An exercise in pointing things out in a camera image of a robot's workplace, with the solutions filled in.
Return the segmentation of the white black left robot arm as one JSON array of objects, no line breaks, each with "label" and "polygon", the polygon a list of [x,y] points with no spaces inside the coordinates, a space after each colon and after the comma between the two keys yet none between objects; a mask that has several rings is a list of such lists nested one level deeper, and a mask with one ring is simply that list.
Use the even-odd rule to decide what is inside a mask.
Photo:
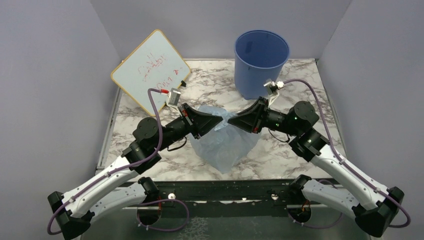
[{"label": "white black left robot arm", "polygon": [[180,116],[165,126],[158,118],[142,119],[133,132],[135,140],[110,166],[71,191],[56,191],[48,196],[64,239],[71,240],[86,231],[89,208],[95,201],[152,168],[161,159],[160,151],[189,134],[199,139],[223,120],[221,116],[197,111],[186,103],[177,109]]}]

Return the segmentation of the blue plastic trash bin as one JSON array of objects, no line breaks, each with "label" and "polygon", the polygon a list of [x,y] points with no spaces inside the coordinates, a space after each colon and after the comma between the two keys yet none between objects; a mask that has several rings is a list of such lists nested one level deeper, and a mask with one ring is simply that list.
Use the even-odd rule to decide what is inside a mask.
[{"label": "blue plastic trash bin", "polygon": [[267,95],[264,84],[275,81],[288,61],[291,50],[287,41],[268,30],[250,30],[234,43],[234,84],[246,100]]}]

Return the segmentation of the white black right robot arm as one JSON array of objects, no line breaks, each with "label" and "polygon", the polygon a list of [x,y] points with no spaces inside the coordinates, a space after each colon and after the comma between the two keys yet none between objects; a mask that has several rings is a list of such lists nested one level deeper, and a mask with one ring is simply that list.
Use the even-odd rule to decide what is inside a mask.
[{"label": "white black right robot arm", "polygon": [[368,235],[381,237],[399,212],[404,192],[376,182],[333,151],[329,140],[313,128],[318,120],[308,101],[297,102],[284,114],[270,109],[269,101],[260,97],[228,123],[248,133],[258,134],[268,128],[293,136],[289,142],[292,151],[327,172],[346,190],[326,186],[301,174],[289,185],[289,199],[296,204],[306,201],[324,204],[352,218]]}]

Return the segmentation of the light blue trash bag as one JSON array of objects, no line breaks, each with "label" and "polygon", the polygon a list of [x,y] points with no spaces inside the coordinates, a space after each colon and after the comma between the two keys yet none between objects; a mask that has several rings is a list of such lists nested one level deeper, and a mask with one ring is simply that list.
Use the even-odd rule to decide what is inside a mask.
[{"label": "light blue trash bag", "polygon": [[257,145],[261,135],[229,124],[228,119],[236,114],[224,108],[201,105],[197,110],[220,116],[223,120],[199,139],[189,135],[190,144],[201,159],[226,174]]}]

